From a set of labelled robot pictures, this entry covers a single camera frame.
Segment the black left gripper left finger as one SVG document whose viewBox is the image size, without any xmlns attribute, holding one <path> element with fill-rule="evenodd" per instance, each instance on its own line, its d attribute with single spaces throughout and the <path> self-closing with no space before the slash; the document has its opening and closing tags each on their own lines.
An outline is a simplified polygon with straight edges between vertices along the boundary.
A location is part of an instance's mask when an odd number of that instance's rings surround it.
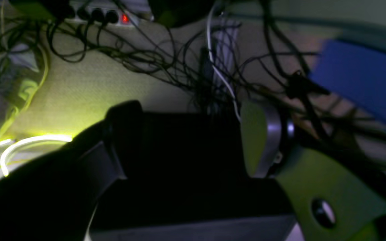
<svg viewBox="0 0 386 241">
<path fill-rule="evenodd" d="M 143 110 L 131 100 L 71 142 L 0 179 L 0 241 L 82 241 L 99 198 L 127 179 L 117 147 L 134 153 Z"/>
</svg>

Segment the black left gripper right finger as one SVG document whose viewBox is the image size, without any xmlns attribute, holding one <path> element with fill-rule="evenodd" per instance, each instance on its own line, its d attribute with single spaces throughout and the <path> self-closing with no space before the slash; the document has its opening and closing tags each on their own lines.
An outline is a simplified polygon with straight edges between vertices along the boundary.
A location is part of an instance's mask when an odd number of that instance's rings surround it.
<svg viewBox="0 0 386 241">
<path fill-rule="evenodd" d="M 265 100 L 240 108 L 247 174 L 280 186 L 307 241 L 386 241 L 386 173 L 297 129 Z"/>
</svg>

